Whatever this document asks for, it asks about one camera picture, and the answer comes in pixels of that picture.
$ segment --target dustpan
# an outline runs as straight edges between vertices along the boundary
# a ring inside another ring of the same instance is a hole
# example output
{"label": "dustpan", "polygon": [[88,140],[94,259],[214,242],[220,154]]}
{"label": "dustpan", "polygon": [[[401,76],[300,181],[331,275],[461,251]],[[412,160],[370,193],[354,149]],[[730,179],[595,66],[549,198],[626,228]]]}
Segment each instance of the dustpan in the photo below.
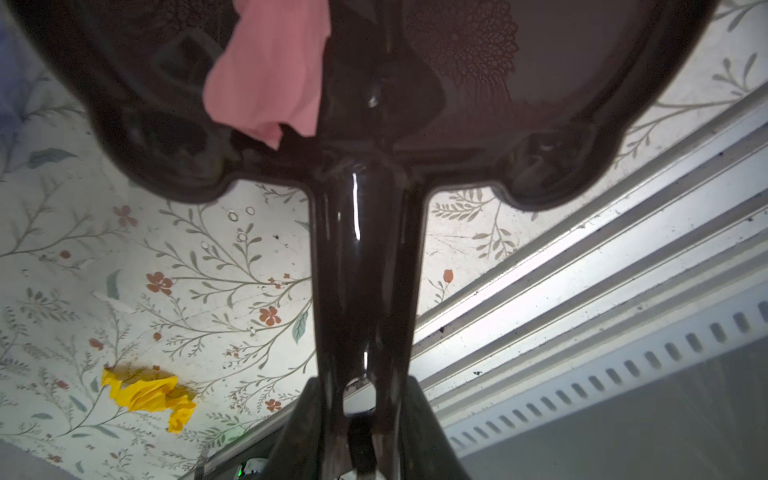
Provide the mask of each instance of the dustpan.
{"label": "dustpan", "polygon": [[[430,196],[491,186],[521,210],[576,197],[717,5],[330,0],[318,134],[283,127],[272,151],[203,109],[237,22],[230,0],[8,3],[136,183],[188,203],[240,179],[307,193],[319,375],[260,476],[270,480],[467,478],[408,377]],[[376,389],[367,412],[344,411],[354,382]]]}

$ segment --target orange flower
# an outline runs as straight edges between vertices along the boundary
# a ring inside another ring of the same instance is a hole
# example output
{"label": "orange flower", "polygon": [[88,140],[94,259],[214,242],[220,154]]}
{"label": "orange flower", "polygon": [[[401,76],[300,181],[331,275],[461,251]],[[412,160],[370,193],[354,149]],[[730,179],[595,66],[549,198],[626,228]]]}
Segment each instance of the orange flower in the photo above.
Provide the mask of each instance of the orange flower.
{"label": "orange flower", "polygon": [[129,223],[131,224],[132,227],[136,227],[136,225],[138,224],[135,218],[128,216],[131,214],[131,208],[128,205],[123,205],[122,208],[114,207],[112,211],[114,211],[115,215],[120,217],[118,219],[118,223],[120,224],[121,227],[125,227]]}
{"label": "orange flower", "polygon": [[99,350],[103,350],[104,349],[104,344],[99,342],[96,339],[90,339],[90,340],[88,340],[88,343],[90,343],[91,346],[94,347],[95,349],[99,349]]}
{"label": "orange flower", "polygon": [[147,280],[149,280],[149,284],[147,285],[147,288],[151,292],[162,292],[166,295],[170,295],[170,287],[174,284],[170,278],[165,278],[165,275],[163,275],[162,272],[155,272],[154,275],[151,273],[147,273]]}
{"label": "orange flower", "polygon": [[270,399],[269,402],[266,402],[266,409],[270,412],[274,412],[275,410],[280,410],[282,408],[282,403],[275,402],[273,399]]}
{"label": "orange flower", "polygon": [[259,310],[259,312],[261,313],[259,320],[266,323],[266,326],[272,326],[275,323],[282,322],[280,317],[277,316],[277,309],[273,306],[271,306],[268,309],[262,308],[261,310]]}

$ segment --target crumpled yellow paper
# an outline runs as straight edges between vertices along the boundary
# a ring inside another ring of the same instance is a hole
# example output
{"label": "crumpled yellow paper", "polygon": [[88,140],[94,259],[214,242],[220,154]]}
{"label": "crumpled yellow paper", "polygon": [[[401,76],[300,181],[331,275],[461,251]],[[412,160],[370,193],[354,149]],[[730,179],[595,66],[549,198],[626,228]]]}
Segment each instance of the crumpled yellow paper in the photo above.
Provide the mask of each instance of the crumpled yellow paper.
{"label": "crumpled yellow paper", "polygon": [[173,410],[168,419],[168,431],[171,433],[181,432],[197,406],[195,402],[190,401],[189,395],[168,396],[176,388],[177,381],[176,376],[159,380],[138,380],[122,388],[123,381],[111,370],[104,369],[101,376],[101,386],[109,386],[111,389],[110,398],[119,406],[128,408],[129,412]]}

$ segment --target floral tablecloth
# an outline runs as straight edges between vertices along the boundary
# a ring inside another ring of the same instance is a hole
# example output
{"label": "floral tablecloth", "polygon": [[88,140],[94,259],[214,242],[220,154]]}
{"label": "floral tablecloth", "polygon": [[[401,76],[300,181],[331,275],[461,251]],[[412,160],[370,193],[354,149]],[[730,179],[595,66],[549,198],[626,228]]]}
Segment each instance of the floral tablecloth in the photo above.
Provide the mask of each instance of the floral tablecloth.
{"label": "floral tablecloth", "polygon": [[[760,86],[765,25],[766,0],[723,2],[581,199],[524,214],[488,189],[435,195],[419,313]],[[241,182],[188,206],[141,190],[19,41],[26,81],[10,95],[24,126],[0,137],[0,439],[81,478],[176,478],[316,373],[306,197]],[[167,413],[118,408],[101,387],[105,366],[177,375],[197,394],[188,426],[175,435]]]}

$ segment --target crumpled pink paper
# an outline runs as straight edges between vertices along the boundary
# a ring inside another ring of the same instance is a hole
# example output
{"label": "crumpled pink paper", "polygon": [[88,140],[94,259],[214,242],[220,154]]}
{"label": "crumpled pink paper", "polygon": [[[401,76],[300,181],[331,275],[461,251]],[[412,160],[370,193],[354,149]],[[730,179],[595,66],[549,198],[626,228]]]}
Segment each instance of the crumpled pink paper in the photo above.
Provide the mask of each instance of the crumpled pink paper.
{"label": "crumpled pink paper", "polygon": [[281,123],[317,131],[327,0],[234,0],[240,21],[208,74],[205,110],[216,122],[280,146]]}

